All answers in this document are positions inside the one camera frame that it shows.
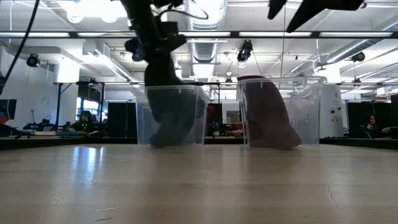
air duct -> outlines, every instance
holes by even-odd
[[[190,14],[201,16],[206,11],[209,15],[207,20],[189,17],[188,24],[190,30],[216,31],[224,27],[226,8],[228,0],[196,0],[185,1],[186,9]],[[192,71],[197,78],[209,78],[214,72],[219,44],[212,43],[191,43],[191,58],[193,63]]]
[[[395,32],[398,31],[398,14],[395,15],[394,17],[388,19],[386,22],[383,22],[380,26],[375,28],[374,30],[382,30],[382,31],[391,31]],[[350,58],[361,51],[372,47],[384,39],[366,39],[366,40],[354,40],[351,43],[347,44],[346,46],[338,49],[337,51],[331,53],[327,57],[322,58],[321,57],[321,63],[326,62],[325,64],[333,64],[333,63],[338,63],[344,59]],[[307,62],[304,63],[303,65],[297,67],[296,69],[291,71],[291,74],[293,74],[296,70],[299,71],[306,71],[308,70],[311,66],[315,66],[313,62]]]

transparent plastic container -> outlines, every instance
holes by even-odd
[[[174,147],[203,144],[210,99],[200,86],[138,88],[137,138],[140,146]]]
[[[248,78],[238,82],[247,148],[319,144],[320,90],[325,77]]]

ceiling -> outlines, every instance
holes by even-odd
[[[248,0],[230,0],[226,11],[225,30],[261,30],[261,31],[282,31],[290,22],[299,5],[297,1],[289,1],[287,8],[282,10],[272,21],[267,19],[268,7],[266,2]],[[33,1],[12,1],[2,0],[0,3],[0,30],[10,30],[10,17],[12,18],[12,30],[23,31],[32,11]],[[42,8],[38,10],[33,29],[34,31],[111,31],[128,30],[126,18],[119,18],[114,23],[103,22],[99,17],[86,17],[80,23],[73,24],[68,21],[67,13],[56,1],[42,1]],[[373,0],[368,1],[366,9],[358,9],[355,12],[347,11],[323,11],[319,15],[304,24],[298,31],[379,31],[379,25],[391,17],[397,16],[398,0]],[[180,14],[170,13],[168,20],[178,21],[180,30],[188,30],[186,18]],[[238,68],[236,56],[244,39],[225,39],[220,44],[216,59],[215,77],[225,77],[226,72],[232,72],[233,76],[241,75],[265,75],[271,77],[283,77],[289,74],[294,68],[305,60],[314,59],[317,54],[330,54],[353,40],[350,39],[253,39],[254,54],[247,62],[245,68]],[[74,51],[74,46],[81,46],[81,42],[75,40],[28,40],[26,46],[54,46],[63,48],[71,54],[76,55],[91,65],[93,70],[84,70],[82,76],[96,78],[108,77],[112,79],[114,74],[105,67],[96,64],[94,61],[85,60],[81,52]],[[124,69],[132,75],[140,74],[146,68],[145,62],[133,63],[131,54],[123,51],[126,39],[98,39],[97,45],[107,44],[111,49],[111,58],[117,61]],[[353,69],[352,62],[340,62],[336,66],[340,69],[343,81],[351,81],[354,75],[365,74],[379,70],[382,67],[396,63],[398,56],[398,40],[384,40],[363,52],[366,60],[356,64]],[[191,77],[192,59],[189,44],[186,44],[175,51],[179,65],[182,67],[182,75],[185,78]],[[369,79],[370,82],[383,81],[385,78],[397,76],[398,72],[390,71],[381,76]]]

wooden table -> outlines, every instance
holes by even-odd
[[[1,223],[397,223],[398,152],[132,145],[0,151]]]

